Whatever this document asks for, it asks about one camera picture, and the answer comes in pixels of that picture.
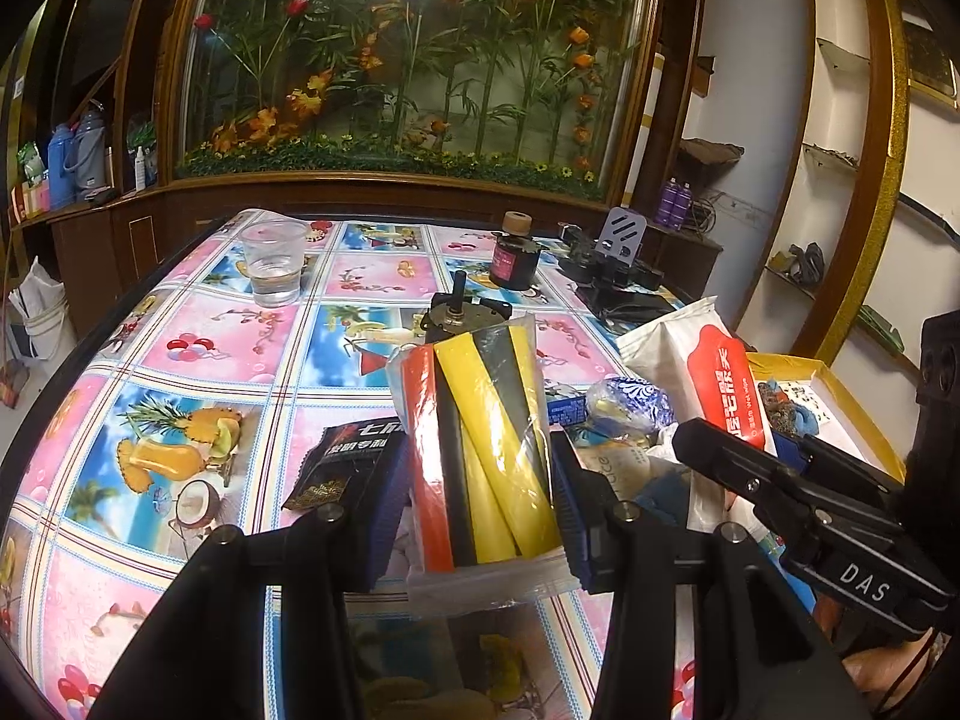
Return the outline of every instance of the water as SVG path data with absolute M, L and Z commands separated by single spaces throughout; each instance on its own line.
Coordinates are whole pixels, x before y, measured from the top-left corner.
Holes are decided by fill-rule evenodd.
M 299 298 L 299 276 L 304 258 L 278 254 L 247 264 L 253 300 L 264 308 L 287 306 Z

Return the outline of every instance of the bottle cap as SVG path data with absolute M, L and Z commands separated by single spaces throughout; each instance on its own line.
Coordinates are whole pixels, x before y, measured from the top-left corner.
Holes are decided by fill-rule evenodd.
M 503 215 L 503 231 L 509 235 L 528 236 L 532 224 L 533 220 L 529 215 L 520 211 L 507 211 Z

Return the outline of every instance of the blue thermos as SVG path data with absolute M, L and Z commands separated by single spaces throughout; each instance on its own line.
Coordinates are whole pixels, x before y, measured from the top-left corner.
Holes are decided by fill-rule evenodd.
M 67 124 L 58 124 L 47 146 L 47 172 L 50 175 L 50 210 L 74 200 L 73 173 L 66 170 L 73 151 L 73 132 Z
M 107 164 L 107 127 L 104 126 L 104 120 L 100 117 L 100 111 L 96 108 L 88 108 L 80 117 L 80 125 L 74 135 L 74 151 L 76 154 L 70 155 L 72 164 L 64 165 L 64 168 L 73 173 L 74 184 L 80 194 L 80 199 L 86 199 L 86 196 L 94 189 L 101 189 L 107 186 L 107 175 L 104 169 Z

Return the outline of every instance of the blue bottle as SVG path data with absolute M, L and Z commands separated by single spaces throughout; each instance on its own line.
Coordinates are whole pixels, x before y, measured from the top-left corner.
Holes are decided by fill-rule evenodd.
M 50 175 L 50 210 L 69 205 L 73 202 L 75 188 L 73 175 L 66 170 L 67 162 L 72 158 L 73 132 L 67 124 L 58 124 L 54 136 L 47 146 L 47 172 Z
M 670 210 L 670 226 L 679 230 L 680 225 L 686 220 L 686 212 L 690 207 L 690 203 L 693 201 L 693 192 L 690 191 L 690 185 L 684 184 L 683 189 L 677 193 L 677 201 L 673 204 L 673 208 Z
M 656 209 L 656 218 L 654 221 L 661 225 L 661 227 L 670 226 L 670 214 L 673 211 L 674 203 L 677 202 L 677 194 L 680 191 L 680 186 L 677 184 L 675 178 L 670 179 L 670 183 L 664 187 L 664 191 L 661 193 L 661 204 Z

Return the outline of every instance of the pineapple illustration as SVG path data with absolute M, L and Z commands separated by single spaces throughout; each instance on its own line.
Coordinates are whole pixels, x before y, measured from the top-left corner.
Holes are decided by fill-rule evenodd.
M 237 410 L 220 407 L 185 412 L 169 401 L 152 395 L 147 395 L 142 401 L 132 405 L 124 415 L 144 432 L 164 435 L 171 430 L 180 430 L 191 442 L 211 444 L 216 442 L 222 432 L 218 420 L 231 419 L 239 427 L 243 419 Z

